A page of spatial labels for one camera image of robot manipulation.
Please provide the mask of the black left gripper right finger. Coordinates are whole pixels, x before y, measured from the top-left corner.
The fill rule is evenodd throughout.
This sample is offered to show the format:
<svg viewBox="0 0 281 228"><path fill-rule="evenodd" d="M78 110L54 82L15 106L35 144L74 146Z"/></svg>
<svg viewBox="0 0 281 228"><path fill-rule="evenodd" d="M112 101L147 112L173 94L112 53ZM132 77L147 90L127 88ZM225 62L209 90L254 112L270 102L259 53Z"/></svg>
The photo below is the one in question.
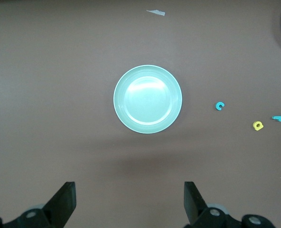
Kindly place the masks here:
<svg viewBox="0 0 281 228"><path fill-rule="evenodd" d="M246 214L238 221L221 209L207 206L192 181L184 183L184 208L189 220L187 228L273 228L267 218Z"/></svg>

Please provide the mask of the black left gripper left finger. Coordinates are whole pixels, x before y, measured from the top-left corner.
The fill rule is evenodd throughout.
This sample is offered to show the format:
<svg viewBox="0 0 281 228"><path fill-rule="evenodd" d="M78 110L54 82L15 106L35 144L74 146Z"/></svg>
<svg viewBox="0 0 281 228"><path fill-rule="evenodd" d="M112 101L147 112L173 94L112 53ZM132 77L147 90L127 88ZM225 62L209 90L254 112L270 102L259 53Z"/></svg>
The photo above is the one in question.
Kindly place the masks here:
<svg viewBox="0 0 281 228"><path fill-rule="evenodd" d="M29 209L0 228L63 228L76 208L76 187L66 182L42 207Z"/></svg>

